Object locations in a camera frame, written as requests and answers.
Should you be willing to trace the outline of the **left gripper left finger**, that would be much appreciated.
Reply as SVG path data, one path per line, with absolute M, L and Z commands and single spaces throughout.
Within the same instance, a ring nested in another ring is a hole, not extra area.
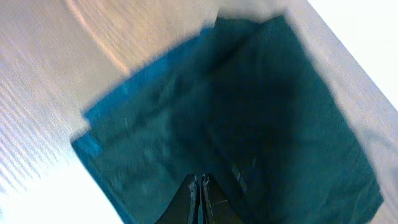
M 155 224 L 197 224 L 199 206 L 200 186 L 197 177 L 188 174 Z

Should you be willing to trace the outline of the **black shorts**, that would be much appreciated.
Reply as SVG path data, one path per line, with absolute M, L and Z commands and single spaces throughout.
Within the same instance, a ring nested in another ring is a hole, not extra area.
M 217 19 L 165 75 L 92 125 L 93 164 L 139 223 L 211 173 L 249 223 L 367 223 L 383 197 L 284 17 Z

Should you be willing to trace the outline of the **folded navy blue garment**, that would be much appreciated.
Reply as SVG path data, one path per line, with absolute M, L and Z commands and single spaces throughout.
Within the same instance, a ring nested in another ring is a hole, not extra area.
M 165 75 L 173 65 L 181 62 L 186 55 L 193 51 L 194 46 L 203 42 L 205 36 L 213 32 L 213 30 L 214 28 L 212 27 L 202 28 L 200 33 L 196 36 L 182 42 L 159 56 L 138 72 L 133 73 L 130 78 L 121 82 L 118 86 L 114 87 L 112 91 L 100 98 L 94 105 L 90 106 L 89 109 L 84 112 L 83 116 L 90 124 L 95 124 L 107 118 L 131 97 L 137 96 L 149 82 Z M 102 145 L 95 140 L 88 131 L 73 140 L 71 145 L 80 162 L 108 198 L 121 221 L 130 224 L 136 223 L 135 217 L 112 192 L 111 187 L 105 182 L 105 178 L 101 176 L 98 169 L 93 164 L 94 158 L 103 152 Z

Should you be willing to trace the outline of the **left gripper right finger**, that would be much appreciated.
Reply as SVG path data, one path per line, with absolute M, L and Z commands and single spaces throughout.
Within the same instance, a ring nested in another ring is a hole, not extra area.
M 201 207 L 204 224 L 244 224 L 211 174 L 201 177 Z

